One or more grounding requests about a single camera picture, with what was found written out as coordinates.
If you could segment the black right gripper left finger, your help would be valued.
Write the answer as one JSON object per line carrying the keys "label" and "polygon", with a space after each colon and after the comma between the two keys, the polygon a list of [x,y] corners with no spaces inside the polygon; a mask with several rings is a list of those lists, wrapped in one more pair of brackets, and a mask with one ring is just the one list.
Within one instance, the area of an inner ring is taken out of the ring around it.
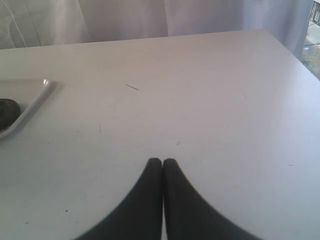
{"label": "black right gripper left finger", "polygon": [[163,223],[162,162],[150,158],[121,203],[79,240],[160,240]]}

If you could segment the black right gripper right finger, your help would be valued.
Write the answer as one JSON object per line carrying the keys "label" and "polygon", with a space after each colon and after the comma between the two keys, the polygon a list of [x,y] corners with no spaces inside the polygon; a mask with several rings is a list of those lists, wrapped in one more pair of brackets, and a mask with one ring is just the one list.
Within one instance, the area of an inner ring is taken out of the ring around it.
{"label": "black right gripper right finger", "polygon": [[162,167],[166,235],[169,240],[257,240],[215,210],[188,181],[177,161]]}

